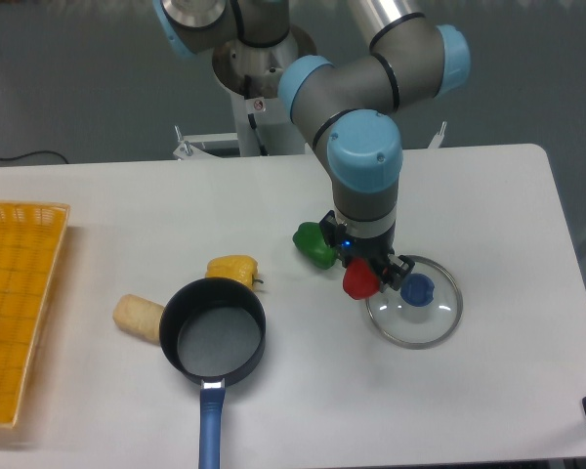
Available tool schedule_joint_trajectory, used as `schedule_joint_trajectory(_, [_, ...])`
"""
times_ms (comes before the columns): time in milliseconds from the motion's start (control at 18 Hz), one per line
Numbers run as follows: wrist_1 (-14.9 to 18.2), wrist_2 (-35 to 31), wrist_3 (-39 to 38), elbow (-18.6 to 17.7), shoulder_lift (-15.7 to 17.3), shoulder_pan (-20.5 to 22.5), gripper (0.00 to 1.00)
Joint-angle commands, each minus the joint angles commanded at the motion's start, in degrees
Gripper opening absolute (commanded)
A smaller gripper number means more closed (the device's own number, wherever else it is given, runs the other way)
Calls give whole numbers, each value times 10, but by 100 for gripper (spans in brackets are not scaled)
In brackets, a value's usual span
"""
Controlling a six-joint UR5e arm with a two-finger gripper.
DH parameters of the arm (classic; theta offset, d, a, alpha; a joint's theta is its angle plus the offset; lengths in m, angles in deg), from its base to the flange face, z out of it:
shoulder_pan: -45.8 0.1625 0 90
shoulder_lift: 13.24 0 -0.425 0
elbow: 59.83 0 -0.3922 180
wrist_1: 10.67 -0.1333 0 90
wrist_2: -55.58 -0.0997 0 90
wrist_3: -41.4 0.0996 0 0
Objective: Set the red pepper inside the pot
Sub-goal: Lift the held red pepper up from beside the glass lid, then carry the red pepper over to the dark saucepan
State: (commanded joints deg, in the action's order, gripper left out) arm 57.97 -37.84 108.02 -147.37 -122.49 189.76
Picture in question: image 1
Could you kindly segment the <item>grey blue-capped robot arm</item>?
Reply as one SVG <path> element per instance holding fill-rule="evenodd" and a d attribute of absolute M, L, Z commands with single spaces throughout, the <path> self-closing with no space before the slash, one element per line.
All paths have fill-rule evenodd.
<path fill-rule="evenodd" d="M 157 1 L 170 46 L 208 51 L 230 96 L 244 156 L 309 149 L 328 174 L 334 208 L 320 221 L 343 266 L 365 268 L 378 290 L 399 289 L 414 261 L 393 248 L 402 166 L 392 114 L 464 85 L 465 36 L 435 25 L 414 1 L 349 5 L 367 54 L 343 66 L 320 56 L 285 1 Z"/>

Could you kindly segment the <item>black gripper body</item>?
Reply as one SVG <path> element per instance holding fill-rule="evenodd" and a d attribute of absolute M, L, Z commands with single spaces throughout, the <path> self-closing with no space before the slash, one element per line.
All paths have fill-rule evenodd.
<path fill-rule="evenodd" d="M 391 267 L 398 267 L 394 263 L 396 217 L 395 209 L 372 221 L 355 220 L 339 210 L 331 210 L 321 219 L 319 228 L 324 242 L 336 250 L 345 267 L 359 258 L 373 272 L 388 272 Z"/>

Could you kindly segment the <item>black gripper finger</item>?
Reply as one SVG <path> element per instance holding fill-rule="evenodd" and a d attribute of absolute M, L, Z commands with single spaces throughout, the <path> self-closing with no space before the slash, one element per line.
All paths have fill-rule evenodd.
<path fill-rule="evenodd" d="M 378 291 L 384 292 L 387 288 L 387 273 L 389 260 L 387 258 L 369 258 L 366 263 L 378 283 Z"/>
<path fill-rule="evenodd" d="M 406 255 L 389 254 L 383 269 L 383 289 L 399 291 L 402 283 L 415 267 L 415 261 Z"/>

